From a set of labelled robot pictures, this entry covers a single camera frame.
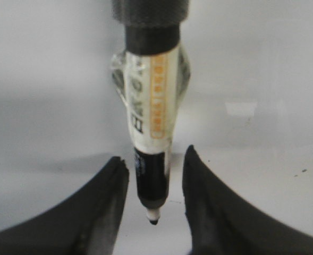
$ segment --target white surface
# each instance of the white surface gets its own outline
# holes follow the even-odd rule
[[[131,171],[114,254],[190,250],[189,144],[244,198],[313,235],[313,1],[192,1],[182,41],[192,79],[170,196],[150,225]],[[108,68],[122,44],[109,1],[0,1],[0,229],[62,201],[110,155],[133,170]]]

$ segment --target marker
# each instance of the marker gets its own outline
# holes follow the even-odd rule
[[[156,225],[168,196],[173,130],[189,63],[180,44],[188,0],[113,0],[125,25],[125,51],[114,55],[113,79],[134,145],[137,191]]]

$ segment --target orange label stripe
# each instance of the orange label stripe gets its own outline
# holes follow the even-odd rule
[[[165,136],[167,55],[150,59],[150,135],[154,139]]]

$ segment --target gray background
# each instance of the gray background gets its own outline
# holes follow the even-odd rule
[[[237,193],[313,235],[313,1],[192,0],[182,41],[192,79],[170,196],[151,226],[110,78],[123,48],[110,2],[0,0],[0,229],[62,201],[119,155],[131,181],[114,254],[186,254],[181,171],[194,144]]]

